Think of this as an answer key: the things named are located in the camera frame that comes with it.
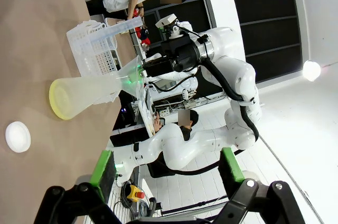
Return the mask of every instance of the ceiling light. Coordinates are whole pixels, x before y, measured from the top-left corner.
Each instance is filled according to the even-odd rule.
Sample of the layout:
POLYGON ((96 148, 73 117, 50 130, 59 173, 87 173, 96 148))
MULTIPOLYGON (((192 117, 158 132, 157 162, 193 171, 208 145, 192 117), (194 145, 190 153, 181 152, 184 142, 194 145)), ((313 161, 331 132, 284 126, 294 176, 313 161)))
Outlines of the ceiling light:
POLYGON ((309 81, 314 81, 319 75, 321 75, 321 66, 314 61, 305 61, 303 65, 303 76, 309 81))

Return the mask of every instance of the person's hand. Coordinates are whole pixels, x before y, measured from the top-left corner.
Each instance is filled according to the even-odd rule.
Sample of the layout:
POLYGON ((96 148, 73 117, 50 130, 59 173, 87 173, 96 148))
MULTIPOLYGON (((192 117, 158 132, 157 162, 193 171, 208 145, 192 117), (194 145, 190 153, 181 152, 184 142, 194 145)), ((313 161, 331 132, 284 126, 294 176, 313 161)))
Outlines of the person's hand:
POLYGON ((144 9, 143 9, 143 7, 138 11, 138 16, 141 16, 141 17, 144 16, 144 9))
POLYGON ((155 132, 157 133, 159 131, 159 129, 161 129, 162 127, 162 123, 161 121, 159 120, 159 114, 157 113, 156 115, 156 118, 155 118, 155 121, 154 121, 154 129, 155 129, 155 132))

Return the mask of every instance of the conical flask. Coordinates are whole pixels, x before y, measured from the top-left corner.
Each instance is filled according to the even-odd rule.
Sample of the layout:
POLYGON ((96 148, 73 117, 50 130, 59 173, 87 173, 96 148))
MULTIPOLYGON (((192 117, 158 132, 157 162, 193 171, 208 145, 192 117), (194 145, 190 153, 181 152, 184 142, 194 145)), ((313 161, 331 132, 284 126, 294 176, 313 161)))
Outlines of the conical flask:
POLYGON ((63 78, 53 81, 49 102, 55 114, 69 120, 101 97, 121 90, 138 97, 142 87, 140 58, 136 57, 119 71, 102 76, 63 78))

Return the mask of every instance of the black pants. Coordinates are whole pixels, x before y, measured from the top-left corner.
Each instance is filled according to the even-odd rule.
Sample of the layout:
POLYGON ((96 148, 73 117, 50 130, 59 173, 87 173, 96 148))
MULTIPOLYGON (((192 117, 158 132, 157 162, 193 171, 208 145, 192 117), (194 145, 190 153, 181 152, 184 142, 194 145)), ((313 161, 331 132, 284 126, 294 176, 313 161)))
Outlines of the black pants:
POLYGON ((124 10, 108 13, 102 0, 87 1, 89 15, 103 14, 105 17, 126 20, 127 16, 124 10))

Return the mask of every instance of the transparent storage bin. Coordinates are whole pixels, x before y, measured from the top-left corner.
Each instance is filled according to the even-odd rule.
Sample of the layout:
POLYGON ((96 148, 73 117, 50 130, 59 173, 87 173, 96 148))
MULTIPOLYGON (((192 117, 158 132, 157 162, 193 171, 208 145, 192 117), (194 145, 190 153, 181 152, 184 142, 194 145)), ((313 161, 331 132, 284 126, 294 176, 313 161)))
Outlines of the transparent storage bin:
MULTIPOLYGON (((141 17, 107 27, 105 23, 86 21, 67 32, 75 62, 82 77, 117 71, 111 50, 117 49, 116 34, 141 26, 141 17)), ((114 101, 116 95, 99 99, 95 104, 114 101)))

